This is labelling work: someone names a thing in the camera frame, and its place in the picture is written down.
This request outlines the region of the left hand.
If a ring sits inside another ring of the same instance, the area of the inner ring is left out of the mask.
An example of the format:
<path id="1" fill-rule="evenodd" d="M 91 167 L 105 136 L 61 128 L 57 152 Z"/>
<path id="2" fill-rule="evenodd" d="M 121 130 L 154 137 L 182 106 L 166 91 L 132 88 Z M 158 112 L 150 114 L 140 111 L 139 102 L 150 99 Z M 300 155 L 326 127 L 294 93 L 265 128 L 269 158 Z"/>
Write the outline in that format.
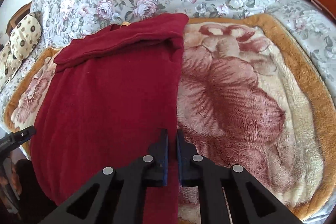
<path id="1" fill-rule="evenodd" d="M 11 157 L 1 163 L 1 201 L 9 213 L 19 214 L 22 187 Z"/>

